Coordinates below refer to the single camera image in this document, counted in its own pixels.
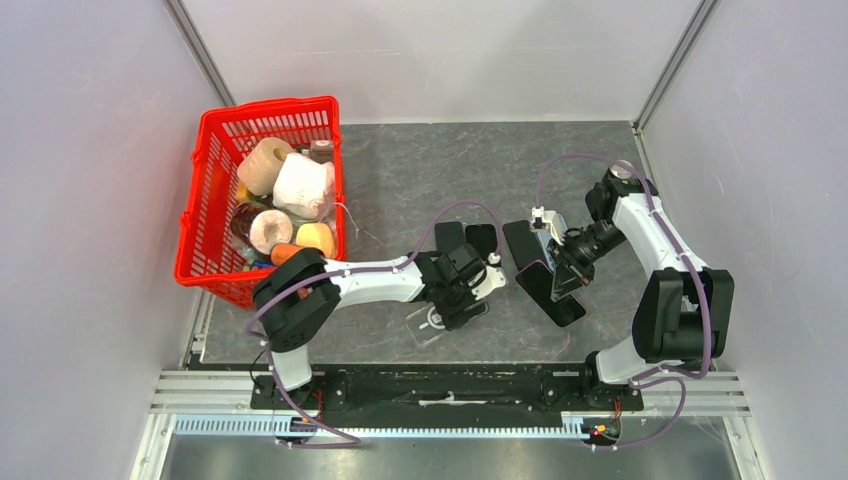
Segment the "clear phone case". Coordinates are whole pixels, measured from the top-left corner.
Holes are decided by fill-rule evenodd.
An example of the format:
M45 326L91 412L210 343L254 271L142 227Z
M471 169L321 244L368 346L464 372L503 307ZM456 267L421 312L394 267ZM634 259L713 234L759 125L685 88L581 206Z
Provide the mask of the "clear phone case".
M418 347L429 346L449 333L442 316L432 305L414 310L405 317L404 325Z

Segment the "black smartphone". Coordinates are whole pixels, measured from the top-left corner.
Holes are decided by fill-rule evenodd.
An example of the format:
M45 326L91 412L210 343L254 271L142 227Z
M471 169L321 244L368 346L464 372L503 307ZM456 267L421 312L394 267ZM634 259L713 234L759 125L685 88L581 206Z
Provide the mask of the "black smartphone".
M541 244L531 230L528 220L505 223L502 226L502 232L518 270L523 270L534 263L541 263L548 267Z

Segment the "blue smartphone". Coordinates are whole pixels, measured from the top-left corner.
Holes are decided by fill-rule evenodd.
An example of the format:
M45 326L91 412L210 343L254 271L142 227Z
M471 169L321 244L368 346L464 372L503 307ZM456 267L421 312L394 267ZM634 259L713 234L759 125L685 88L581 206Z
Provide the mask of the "blue smartphone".
M450 254L466 243L464 225L460 221L440 222L433 229L435 249Z

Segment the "black phone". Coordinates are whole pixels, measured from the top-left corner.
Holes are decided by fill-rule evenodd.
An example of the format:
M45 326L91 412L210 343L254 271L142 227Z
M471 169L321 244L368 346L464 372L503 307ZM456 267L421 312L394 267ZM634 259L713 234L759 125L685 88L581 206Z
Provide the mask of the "black phone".
M466 242L481 259L487 260L491 254L497 252L498 237L493 224L469 224L465 226L464 233Z

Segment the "light blue phone case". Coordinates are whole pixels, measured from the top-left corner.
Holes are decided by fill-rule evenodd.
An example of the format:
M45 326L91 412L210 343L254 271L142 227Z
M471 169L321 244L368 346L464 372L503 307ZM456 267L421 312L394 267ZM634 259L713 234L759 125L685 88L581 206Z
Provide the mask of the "light blue phone case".
M537 243L540 246L542 254L544 256L548 256L548 245L549 242L553 239L551 233L548 230L539 230L534 232L534 236L536 238Z

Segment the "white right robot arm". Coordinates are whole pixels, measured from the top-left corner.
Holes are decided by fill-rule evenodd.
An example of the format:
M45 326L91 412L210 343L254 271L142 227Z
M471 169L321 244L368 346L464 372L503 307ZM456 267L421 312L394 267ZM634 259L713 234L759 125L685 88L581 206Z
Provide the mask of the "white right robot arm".
M639 260L647 283L630 335L594 353L577 382L579 400L601 409L617 385L646 387L660 373L700 379L722 354L734 280L713 269L685 243L665 214L658 191L626 161L613 163L585 202L592 223L568 228L553 210L536 205L531 226L546 231L554 263L551 297L560 300L594 279L594 264L623 243Z

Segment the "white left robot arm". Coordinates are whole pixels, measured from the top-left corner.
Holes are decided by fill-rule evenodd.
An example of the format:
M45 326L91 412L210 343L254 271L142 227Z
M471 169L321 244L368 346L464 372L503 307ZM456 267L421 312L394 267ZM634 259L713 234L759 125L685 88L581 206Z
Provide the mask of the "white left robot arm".
M425 303L447 330L486 313L487 297L505 287L499 255L482 258L468 243L448 253L414 251L374 262L327 259L304 248L252 292L253 320L270 352L275 394L290 408L314 393L308 345L337 310L370 303Z

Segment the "black and yellow drink can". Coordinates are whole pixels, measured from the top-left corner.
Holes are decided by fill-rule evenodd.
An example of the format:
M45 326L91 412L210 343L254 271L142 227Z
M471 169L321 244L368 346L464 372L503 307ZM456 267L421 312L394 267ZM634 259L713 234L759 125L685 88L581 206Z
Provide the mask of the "black and yellow drink can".
M626 160L617 160L610 165L608 173L610 177L626 180L634 176L634 167Z

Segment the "round bread bun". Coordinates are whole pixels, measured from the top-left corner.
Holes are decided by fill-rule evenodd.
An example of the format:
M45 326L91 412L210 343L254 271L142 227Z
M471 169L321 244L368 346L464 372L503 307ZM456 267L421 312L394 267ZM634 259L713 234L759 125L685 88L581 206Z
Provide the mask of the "round bread bun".
M297 230L294 243L301 247L316 248L329 259L334 259L337 254L335 233L326 223L302 224Z

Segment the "white paper bag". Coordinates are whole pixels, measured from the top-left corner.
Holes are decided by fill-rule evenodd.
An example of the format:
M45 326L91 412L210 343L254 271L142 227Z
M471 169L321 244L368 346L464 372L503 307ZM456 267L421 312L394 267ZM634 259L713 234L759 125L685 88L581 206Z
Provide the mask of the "white paper bag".
M335 195L335 167L289 153L273 186L272 204L305 219L323 218Z

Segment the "red plastic shopping basket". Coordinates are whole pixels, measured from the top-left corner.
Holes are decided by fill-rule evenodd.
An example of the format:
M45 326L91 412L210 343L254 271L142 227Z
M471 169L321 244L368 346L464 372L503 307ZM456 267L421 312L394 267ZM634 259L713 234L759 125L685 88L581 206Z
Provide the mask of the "red plastic shopping basket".
M335 200L345 201L339 103L333 96L280 98L212 109L199 122L187 205L180 216L174 278L237 307L253 306L252 291L268 270L247 271L229 229L237 207L237 168L266 137L296 147L334 143Z

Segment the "instant noodle bowl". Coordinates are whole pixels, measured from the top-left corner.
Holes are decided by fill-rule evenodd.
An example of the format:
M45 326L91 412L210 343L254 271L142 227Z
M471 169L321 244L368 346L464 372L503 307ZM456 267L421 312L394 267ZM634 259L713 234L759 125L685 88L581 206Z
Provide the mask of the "instant noodle bowl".
M250 231L256 217L267 210L267 206L259 202L240 203L233 212L229 221L229 231L234 239L239 240L244 246L251 247Z

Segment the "beige toilet paper roll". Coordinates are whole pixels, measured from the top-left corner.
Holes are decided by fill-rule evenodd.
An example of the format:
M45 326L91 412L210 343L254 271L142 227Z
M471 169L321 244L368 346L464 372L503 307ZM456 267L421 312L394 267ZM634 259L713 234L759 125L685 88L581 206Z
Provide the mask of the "beige toilet paper roll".
M254 195L271 193L286 157L294 151L282 139L262 139L238 166L239 181Z

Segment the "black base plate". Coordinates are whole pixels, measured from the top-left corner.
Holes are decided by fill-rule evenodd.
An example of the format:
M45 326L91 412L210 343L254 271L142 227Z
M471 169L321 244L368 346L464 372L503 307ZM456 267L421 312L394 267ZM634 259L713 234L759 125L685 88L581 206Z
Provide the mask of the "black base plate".
M644 408L640 393L572 362L316 364L290 396L338 429L555 427L564 412Z

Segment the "aluminium frame post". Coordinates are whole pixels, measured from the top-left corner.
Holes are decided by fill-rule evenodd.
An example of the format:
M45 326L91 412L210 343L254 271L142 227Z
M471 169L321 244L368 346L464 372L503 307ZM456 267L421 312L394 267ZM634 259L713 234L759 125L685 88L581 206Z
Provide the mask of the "aluminium frame post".
M672 82L677 77L702 31L711 19L714 10L720 4L718 0L700 0L687 22L681 36L675 44L660 75L652 87L638 115L631 122L633 131L641 135L652 120Z

